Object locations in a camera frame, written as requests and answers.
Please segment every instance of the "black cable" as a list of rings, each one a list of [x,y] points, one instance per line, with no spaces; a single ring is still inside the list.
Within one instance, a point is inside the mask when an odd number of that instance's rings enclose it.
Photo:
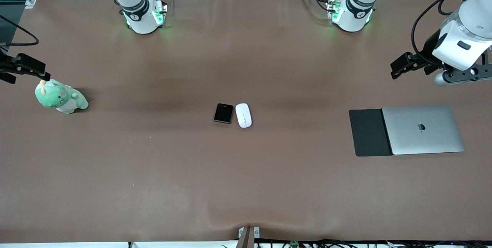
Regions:
[[[442,14],[442,15],[451,15],[453,12],[443,12],[442,11],[442,3],[444,3],[445,0],[441,0],[439,2],[439,5],[437,5],[437,11]]]
[[[350,248],[357,248],[356,246],[353,246],[352,244],[347,243],[345,241],[341,241],[341,240],[323,239],[323,242],[324,243],[330,243],[330,244],[333,244],[335,246],[346,245],[346,246],[349,246]]]
[[[412,32],[411,32],[411,41],[412,41],[412,47],[413,47],[413,50],[415,51],[415,53],[421,57],[423,60],[425,60],[426,62],[428,62],[429,64],[432,64],[433,66],[436,66],[436,67],[440,67],[440,64],[439,63],[436,63],[434,61],[431,61],[429,59],[427,59],[426,57],[424,57],[422,54],[420,54],[420,52],[417,50],[417,45],[415,44],[415,28],[417,27],[417,23],[419,23],[419,21],[422,19],[422,17],[429,11],[431,10],[431,8],[433,8],[437,3],[439,3],[440,1],[443,1],[443,0],[436,0],[434,1],[430,6],[428,6],[420,15],[419,17],[417,17],[417,20],[415,20],[415,23],[413,23],[413,27],[412,27]]]
[[[454,244],[457,244],[457,245],[462,245],[462,246],[466,246],[468,248],[474,248],[475,246],[469,244],[469,243],[465,243],[465,242],[462,242],[462,241],[453,241]]]
[[[5,20],[6,22],[16,26],[17,28],[23,30],[26,34],[32,36],[32,38],[35,40],[34,42],[31,42],[31,43],[6,43],[5,45],[7,46],[31,46],[31,45],[36,45],[39,43],[39,39],[37,39],[36,36],[34,36],[33,34],[31,34],[29,31],[27,31],[26,29],[24,29],[23,27],[19,26],[18,24],[10,21],[7,17],[4,17],[3,15],[0,15],[0,18]]]
[[[441,244],[444,244],[444,243],[446,243],[446,241],[441,241],[441,242],[438,242],[438,243],[433,244],[433,245],[427,245],[427,248],[434,248],[435,246],[441,245]]]
[[[318,5],[323,9],[323,10],[326,10],[327,12],[330,12],[330,13],[334,13],[335,11],[334,10],[328,10],[327,8],[325,8],[320,2],[319,0],[316,0],[316,3],[318,3]]]
[[[323,243],[324,243],[324,244],[331,244],[330,246],[328,246],[328,248],[333,247],[333,246],[337,246],[338,248],[346,248],[346,247],[343,247],[343,246],[341,245],[341,243],[340,243],[340,244],[339,244],[339,243],[332,243],[332,242],[329,242],[329,241],[328,241],[328,242],[323,242]]]

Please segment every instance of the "green dinosaur plush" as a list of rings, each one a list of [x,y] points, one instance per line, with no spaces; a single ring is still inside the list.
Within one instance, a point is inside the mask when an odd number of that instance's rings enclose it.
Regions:
[[[89,106],[84,95],[69,85],[56,80],[41,80],[34,91],[37,101],[46,108],[56,108],[62,113],[73,113],[76,108],[82,110]]]

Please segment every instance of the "white wireless mouse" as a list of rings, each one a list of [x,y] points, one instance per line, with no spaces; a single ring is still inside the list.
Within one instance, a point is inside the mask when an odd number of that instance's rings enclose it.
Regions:
[[[239,126],[247,128],[251,126],[251,113],[246,103],[236,105],[236,116],[238,117]]]

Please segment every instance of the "silver laptop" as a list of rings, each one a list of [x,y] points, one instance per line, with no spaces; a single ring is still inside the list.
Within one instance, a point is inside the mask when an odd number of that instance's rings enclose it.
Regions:
[[[450,106],[395,107],[382,110],[393,155],[464,151]]]

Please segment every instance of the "brown table surface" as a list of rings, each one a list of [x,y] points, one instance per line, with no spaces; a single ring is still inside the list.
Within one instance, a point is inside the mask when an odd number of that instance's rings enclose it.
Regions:
[[[0,240],[492,239],[491,83],[398,80],[434,0],[378,0],[358,33],[312,0],[175,0],[167,27],[125,28],[112,0],[38,0],[11,48],[81,90],[65,115],[39,79],[0,83]],[[445,8],[460,2],[450,0]],[[443,20],[417,30],[419,46]],[[17,31],[15,41],[30,41]],[[253,126],[213,122],[246,102]],[[348,111],[450,104],[466,152],[356,157]]]

